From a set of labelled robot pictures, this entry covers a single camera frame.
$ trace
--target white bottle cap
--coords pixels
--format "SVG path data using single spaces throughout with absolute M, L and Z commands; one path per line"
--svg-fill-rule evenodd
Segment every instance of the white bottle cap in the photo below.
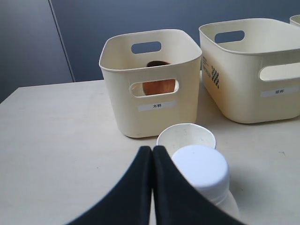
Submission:
M 217 150 L 189 145 L 176 151 L 172 160 L 186 180 L 214 204 L 222 202 L 229 191 L 229 166 Z

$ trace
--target wooden cup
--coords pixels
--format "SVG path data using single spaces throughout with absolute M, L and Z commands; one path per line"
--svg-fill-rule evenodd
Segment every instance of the wooden cup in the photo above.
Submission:
M 147 64 L 147 67 L 157 67 L 169 64 L 170 63 L 164 61 L 151 61 Z M 175 83 L 175 79 L 145 82 L 142 84 L 142 88 L 145 95 L 158 95 L 174 92 Z

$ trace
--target cup rim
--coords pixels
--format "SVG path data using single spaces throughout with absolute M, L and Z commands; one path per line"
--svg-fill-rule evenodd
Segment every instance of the cup rim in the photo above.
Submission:
M 164 129 L 164 130 L 159 134 L 159 136 L 157 137 L 156 145 L 158 145 L 158 141 L 159 141 L 160 137 L 162 136 L 162 134 L 165 133 L 167 130 L 169 130 L 169 129 L 173 128 L 173 127 L 176 127 L 176 126 L 183 126 L 183 125 L 192 125 L 192 126 L 196 126 L 196 127 L 198 127 L 198 128 L 201 128 L 201 129 L 207 131 L 207 132 L 213 137 L 213 140 L 214 140 L 214 145 L 213 145 L 214 147 L 213 147 L 213 148 L 216 149 L 217 141 L 216 141 L 216 137 L 214 136 L 214 134 L 213 134 L 210 130 L 208 130 L 207 128 L 202 127 L 202 126 L 200 126 L 200 125 L 198 125 L 198 124 L 195 124 L 195 123 L 178 123 L 178 124 L 174 124 L 174 125 L 172 125 L 172 126 L 166 128 L 166 129 Z

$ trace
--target bin label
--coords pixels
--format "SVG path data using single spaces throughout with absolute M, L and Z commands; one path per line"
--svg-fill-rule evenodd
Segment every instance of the bin label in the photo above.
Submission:
M 283 95 L 283 94 L 291 94 L 300 90 L 300 86 L 280 88 L 276 90 L 267 90 L 261 92 L 261 97 L 270 97 L 274 95 Z
M 177 105 L 177 101 L 169 101 L 169 102 L 158 102 L 158 103 L 153 103 L 153 104 L 148 104 L 148 105 L 139 105 L 138 106 L 138 111 L 147 111 L 147 110 L 157 110 L 157 109 L 163 109 L 167 107 L 173 107 Z

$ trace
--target bin rim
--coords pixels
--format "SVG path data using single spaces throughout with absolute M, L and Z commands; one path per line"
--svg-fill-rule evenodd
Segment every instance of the bin rim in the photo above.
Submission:
M 283 21 L 279 21 L 279 20 L 275 20 L 275 19 L 270 19 L 270 18 L 247 18 L 247 19 L 229 20 L 229 21 L 212 22 L 212 23 L 204 24 L 204 25 L 202 25 L 202 26 L 199 27 L 199 32 L 202 35 L 204 35 L 205 38 L 208 39 L 217 48 L 219 48 L 219 49 L 221 49 L 221 50 L 223 50 L 225 52 L 236 54 L 236 55 L 254 55 L 254 56 L 259 56 L 259 55 L 267 55 L 267 54 L 274 54 L 274 53 L 289 53 L 289 52 L 297 52 L 297 51 L 300 52 L 300 46 L 298 48 L 295 48 L 295 49 L 281 50 L 281 51 L 269 51 L 269 52 L 239 52 L 239 51 L 229 50 L 229 49 L 221 47 L 216 42 L 214 42 L 213 40 L 211 40 L 204 32 L 202 32 L 202 28 L 206 27 L 206 26 L 210 26 L 210 25 L 214 25 L 214 24 L 227 23 L 227 22 L 234 22 L 234 21 L 246 21 L 246 20 L 269 20 L 269 21 L 276 21 L 277 23 L 284 23 L 284 24 L 286 24 L 288 26 L 291 25 L 291 24 L 285 23 Z
M 200 46 L 183 30 L 179 30 L 179 29 L 161 29 L 161 30 L 148 30 L 148 31 L 141 31 L 141 32 L 134 32 L 134 33 L 127 33 L 127 34 L 120 34 L 120 35 L 116 35 L 114 37 L 111 37 L 109 38 L 105 44 L 104 44 L 104 47 L 102 49 L 102 52 L 101 52 L 101 55 L 100 55 L 100 59 L 99 59 L 99 67 L 104 70 L 104 71 L 107 71 L 107 72 L 114 72 L 114 73 L 127 73 L 127 72 L 134 72 L 134 71 L 141 71 L 141 70 L 150 70 L 150 69 L 157 69 L 158 67 L 139 67 L 139 68 L 131 68 L 131 69 L 110 69 L 110 68 L 106 68 L 104 66 L 101 65 L 101 60 L 102 60 L 102 57 L 103 57 L 103 54 L 104 54 L 104 50 L 105 50 L 105 47 L 107 46 L 107 44 L 112 40 L 112 39 L 115 39 L 115 38 L 119 38 L 119 37 L 123 37 L 123 36 L 130 36 L 130 35 L 135 35 L 137 33 L 153 33 L 153 32 L 170 32 L 170 31 L 175 31 L 175 32 L 181 32 L 181 33 L 184 33 L 187 38 L 189 38 L 191 41 L 194 42 L 195 44 L 195 48 L 197 48 L 198 50 L 198 56 L 191 59 L 191 60 L 188 60 L 188 61 L 185 61 L 185 62 L 180 62 L 180 63 L 172 63 L 172 64 L 168 64 L 168 65 L 163 65 L 163 66 L 160 66 L 161 67 L 174 67 L 174 66 L 179 66 L 179 65 L 182 65 L 182 64 L 186 64 L 186 63 L 190 63 L 194 60 L 198 60 L 201 56 L 202 56 L 202 50 L 200 48 Z

